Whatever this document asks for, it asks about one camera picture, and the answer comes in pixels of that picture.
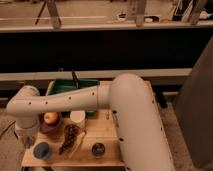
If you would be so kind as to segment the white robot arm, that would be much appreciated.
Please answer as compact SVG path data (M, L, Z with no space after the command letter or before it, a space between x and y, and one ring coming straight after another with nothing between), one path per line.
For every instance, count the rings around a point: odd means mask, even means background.
M153 93L137 75L121 74L109 84L49 96L24 86L6 107L25 137L37 133L42 113L97 109L112 111L125 171L175 171Z

